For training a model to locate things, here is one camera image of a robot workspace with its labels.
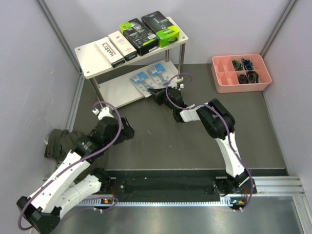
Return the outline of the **white H razor box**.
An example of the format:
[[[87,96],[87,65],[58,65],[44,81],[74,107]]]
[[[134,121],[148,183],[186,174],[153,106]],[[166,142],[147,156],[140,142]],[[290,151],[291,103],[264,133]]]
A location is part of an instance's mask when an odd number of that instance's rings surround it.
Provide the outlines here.
[[[136,48],[125,38],[120,31],[115,31],[108,35],[109,40],[118,49],[126,61],[137,57]]]

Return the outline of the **white Harry's razor box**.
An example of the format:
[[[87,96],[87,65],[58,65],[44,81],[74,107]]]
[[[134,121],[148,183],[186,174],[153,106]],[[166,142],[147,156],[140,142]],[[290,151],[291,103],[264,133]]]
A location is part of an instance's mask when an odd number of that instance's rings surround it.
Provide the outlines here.
[[[117,66],[125,63],[125,58],[110,42],[108,37],[97,40],[95,44],[113,68],[116,68]]]

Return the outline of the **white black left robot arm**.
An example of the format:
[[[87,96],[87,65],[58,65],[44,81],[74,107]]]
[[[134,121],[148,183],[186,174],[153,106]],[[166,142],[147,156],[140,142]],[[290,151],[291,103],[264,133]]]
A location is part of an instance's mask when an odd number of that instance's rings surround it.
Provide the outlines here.
[[[134,135],[127,118],[103,117],[89,135],[75,142],[65,160],[40,189],[17,201],[22,216],[40,234],[49,234],[74,206],[88,196],[112,191],[111,178],[101,168],[94,168],[77,184],[74,180],[110,146],[132,139]]]

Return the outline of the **black green exfoliating razor box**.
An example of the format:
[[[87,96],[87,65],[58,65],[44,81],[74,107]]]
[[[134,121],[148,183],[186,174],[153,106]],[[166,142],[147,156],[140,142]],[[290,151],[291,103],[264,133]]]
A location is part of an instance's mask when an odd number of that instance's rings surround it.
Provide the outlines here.
[[[139,56],[154,51],[159,46],[156,34],[137,18],[120,24],[119,29],[137,50]]]

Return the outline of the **blue Gillette razor blister pack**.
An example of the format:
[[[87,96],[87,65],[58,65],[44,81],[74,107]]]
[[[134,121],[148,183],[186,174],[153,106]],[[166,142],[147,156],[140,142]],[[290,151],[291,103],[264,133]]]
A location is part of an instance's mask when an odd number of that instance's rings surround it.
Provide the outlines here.
[[[166,87],[171,78],[170,74],[161,63],[149,67],[147,72],[160,88]]]

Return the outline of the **black green Gillette razor box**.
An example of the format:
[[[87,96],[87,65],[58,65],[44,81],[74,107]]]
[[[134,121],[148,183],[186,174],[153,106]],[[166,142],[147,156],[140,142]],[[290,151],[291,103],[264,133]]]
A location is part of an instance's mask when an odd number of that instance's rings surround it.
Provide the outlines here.
[[[141,20],[158,37],[159,47],[166,47],[179,40],[180,30],[160,11],[144,15],[141,17]]]

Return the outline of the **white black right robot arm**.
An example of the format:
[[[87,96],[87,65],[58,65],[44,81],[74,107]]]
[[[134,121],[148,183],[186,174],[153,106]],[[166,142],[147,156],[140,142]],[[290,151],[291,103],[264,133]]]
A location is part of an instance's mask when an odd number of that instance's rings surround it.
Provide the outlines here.
[[[235,119],[218,99],[208,103],[187,106],[181,91],[176,88],[152,89],[154,101],[171,109],[178,123],[201,121],[210,137],[216,140],[222,153],[227,173],[227,185],[231,192],[239,193],[245,188],[250,172],[241,161],[235,142]]]

